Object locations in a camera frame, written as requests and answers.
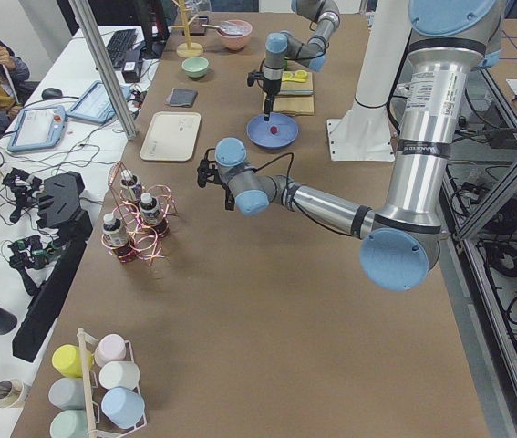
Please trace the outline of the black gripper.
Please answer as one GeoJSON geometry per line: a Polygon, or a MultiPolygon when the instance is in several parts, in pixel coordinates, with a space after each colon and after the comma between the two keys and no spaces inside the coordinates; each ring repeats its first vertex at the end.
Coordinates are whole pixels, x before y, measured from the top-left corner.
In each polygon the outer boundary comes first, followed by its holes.
{"type": "Polygon", "coordinates": [[[263,90],[264,95],[263,115],[264,120],[269,121],[273,112],[275,97],[280,92],[282,84],[282,68],[263,67],[263,90]]]}
{"type": "Polygon", "coordinates": [[[233,211],[234,210],[234,196],[233,193],[228,185],[228,183],[223,179],[220,178],[220,185],[224,189],[224,207],[227,211],[233,211]]]}

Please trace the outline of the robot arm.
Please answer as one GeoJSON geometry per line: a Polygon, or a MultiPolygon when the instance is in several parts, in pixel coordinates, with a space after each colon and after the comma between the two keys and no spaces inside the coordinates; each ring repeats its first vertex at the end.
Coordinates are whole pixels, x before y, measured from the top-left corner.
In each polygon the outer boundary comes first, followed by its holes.
{"type": "Polygon", "coordinates": [[[294,61],[312,72],[320,71],[326,62],[331,36],[340,27],[340,12],[335,1],[292,1],[291,9],[311,23],[312,35],[301,40],[290,31],[281,30],[267,36],[265,58],[260,69],[265,93],[265,121],[270,119],[280,92],[285,61],[294,61]]]}
{"type": "Polygon", "coordinates": [[[439,258],[439,190],[468,75],[501,51],[501,1],[381,1],[352,108],[327,129],[336,161],[393,162],[384,205],[351,203],[294,181],[262,176],[243,143],[220,140],[198,168],[226,206],[256,215],[278,203],[362,242],[367,277],[388,290],[423,282],[439,258]]]}

